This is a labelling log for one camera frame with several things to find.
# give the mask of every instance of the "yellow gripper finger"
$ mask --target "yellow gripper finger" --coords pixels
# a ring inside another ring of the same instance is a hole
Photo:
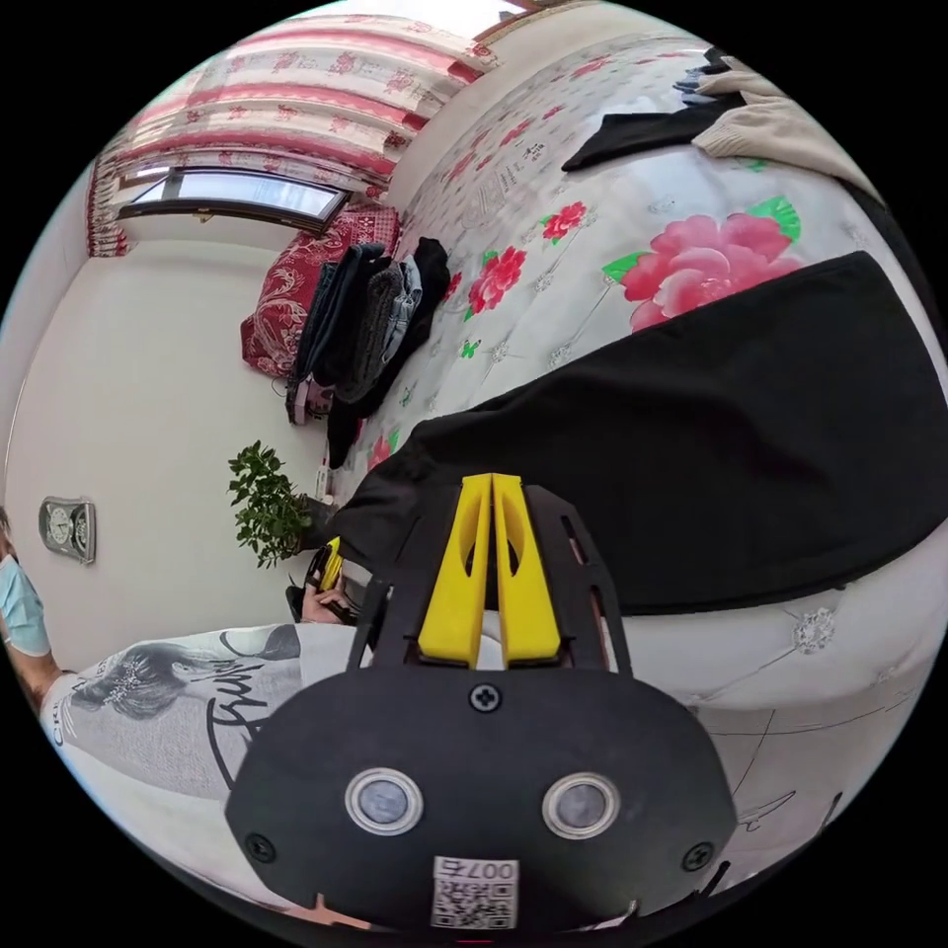
[[[438,662],[477,667],[484,625],[491,475],[465,477],[418,647]]]
[[[560,633],[518,477],[494,475],[494,523],[504,664],[554,661]]]
[[[339,574],[343,568],[343,558],[339,555],[339,537],[330,540],[326,544],[329,547],[329,559],[326,561],[326,567],[319,580],[320,593],[326,590],[333,590],[339,581]]]

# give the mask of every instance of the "potted plant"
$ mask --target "potted plant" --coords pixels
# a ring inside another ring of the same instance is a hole
[[[324,505],[297,492],[271,447],[256,441],[229,464],[234,475],[227,489],[234,495],[230,506],[244,505],[237,512],[237,542],[257,554],[258,568],[269,569],[316,549],[316,530],[326,518]]]

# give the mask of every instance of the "screw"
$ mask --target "screw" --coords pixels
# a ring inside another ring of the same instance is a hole
[[[245,845],[251,857],[258,862],[273,862],[277,858],[277,851],[274,845],[258,832],[252,832],[246,840]]]
[[[714,846],[710,842],[699,842],[692,846],[681,860],[681,868],[685,872],[697,872],[703,869],[714,856]]]
[[[479,684],[471,691],[471,707],[482,714],[490,714],[501,706],[501,692],[493,684]]]

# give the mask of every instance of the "person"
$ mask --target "person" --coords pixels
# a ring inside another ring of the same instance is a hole
[[[122,830],[190,875],[258,906],[369,928],[266,889],[224,820],[243,755],[267,718],[306,685],[342,671],[353,630],[329,606],[342,589],[307,586],[298,625],[138,642],[77,674],[60,667],[42,602],[0,507],[0,636],[42,729]]]

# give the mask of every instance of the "beige cloth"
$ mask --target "beige cloth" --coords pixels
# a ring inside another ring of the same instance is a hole
[[[747,103],[725,112],[692,140],[711,158],[763,158],[841,178],[881,201],[879,193],[856,163],[824,129],[773,83],[724,57],[730,72],[707,76],[700,95],[738,92]]]

